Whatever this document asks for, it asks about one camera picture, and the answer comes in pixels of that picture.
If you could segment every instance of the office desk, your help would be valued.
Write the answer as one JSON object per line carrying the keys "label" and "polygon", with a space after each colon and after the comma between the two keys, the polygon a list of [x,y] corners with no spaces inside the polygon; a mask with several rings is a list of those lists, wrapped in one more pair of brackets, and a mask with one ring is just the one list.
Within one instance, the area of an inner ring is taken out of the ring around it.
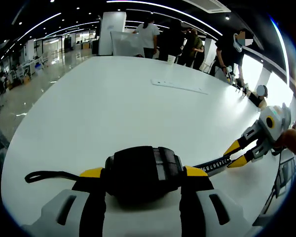
{"label": "office desk", "polygon": [[[152,85],[151,79],[200,87],[208,95]],[[18,224],[31,224],[43,205],[74,185],[66,179],[27,184],[24,177],[33,171],[78,175],[103,167],[116,151],[142,145],[170,148],[182,165],[197,165],[221,157],[258,117],[257,108],[233,86],[200,71],[145,58],[92,57],[65,74],[22,120],[4,161],[2,200]],[[253,223],[278,165],[268,154],[211,180]],[[179,201],[177,190],[149,210],[127,211],[107,195],[104,236],[181,236]]]}

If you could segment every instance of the face mask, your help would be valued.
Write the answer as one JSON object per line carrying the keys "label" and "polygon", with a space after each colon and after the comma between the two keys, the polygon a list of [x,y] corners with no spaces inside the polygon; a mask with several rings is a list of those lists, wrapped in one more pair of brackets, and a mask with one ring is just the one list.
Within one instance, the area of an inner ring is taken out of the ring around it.
{"label": "face mask", "polygon": [[246,45],[246,40],[245,39],[238,39],[237,41],[241,45]]}

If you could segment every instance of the black strap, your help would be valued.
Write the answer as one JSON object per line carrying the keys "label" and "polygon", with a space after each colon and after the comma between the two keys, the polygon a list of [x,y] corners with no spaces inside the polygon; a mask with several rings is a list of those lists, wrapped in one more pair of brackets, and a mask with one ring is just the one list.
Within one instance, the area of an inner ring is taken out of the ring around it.
{"label": "black strap", "polygon": [[70,174],[64,171],[35,171],[27,176],[25,176],[25,181],[27,183],[33,183],[39,180],[48,179],[48,178],[55,178],[55,177],[62,177],[66,179],[71,179],[77,181],[79,176]]}

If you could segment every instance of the white pillar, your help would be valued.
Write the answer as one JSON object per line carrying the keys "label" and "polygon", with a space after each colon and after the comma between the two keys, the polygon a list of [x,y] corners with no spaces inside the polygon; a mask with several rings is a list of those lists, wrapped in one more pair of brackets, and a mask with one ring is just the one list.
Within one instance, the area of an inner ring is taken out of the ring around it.
{"label": "white pillar", "polygon": [[69,34],[69,37],[71,38],[71,47],[75,45],[75,33]]}
{"label": "white pillar", "polygon": [[216,57],[216,49],[217,46],[215,45],[216,41],[213,39],[205,39],[205,55],[204,55],[204,62],[201,66],[201,70],[205,72],[209,72],[210,66],[213,62],[213,60]]}
{"label": "white pillar", "polygon": [[261,71],[261,74],[260,74],[260,77],[259,77],[259,80],[257,82],[257,85],[255,87],[255,91],[257,91],[257,87],[259,85],[266,85],[269,78],[270,78],[270,75],[271,75],[271,72],[266,69],[265,67],[262,68],[262,71]]}
{"label": "white pillar", "polygon": [[29,41],[26,42],[26,44],[24,45],[24,49],[25,49],[25,61],[31,60],[34,57],[34,40],[31,39]]}
{"label": "white pillar", "polygon": [[112,55],[111,31],[124,32],[126,12],[104,12],[101,21],[99,55]]}

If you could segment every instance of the person in green shirt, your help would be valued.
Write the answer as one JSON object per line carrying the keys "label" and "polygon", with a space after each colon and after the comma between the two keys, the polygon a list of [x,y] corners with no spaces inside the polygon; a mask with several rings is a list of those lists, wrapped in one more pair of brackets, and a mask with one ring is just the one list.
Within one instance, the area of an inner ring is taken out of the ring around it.
{"label": "person in green shirt", "polygon": [[198,37],[197,31],[195,29],[191,30],[191,33],[186,34],[187,42],[183,48],[182,55],[178,60],[178,64],[186,65],[187,67],[191,67],[192,63],[195,59],[195,55],[197,52],[204,52],[203,42]]}

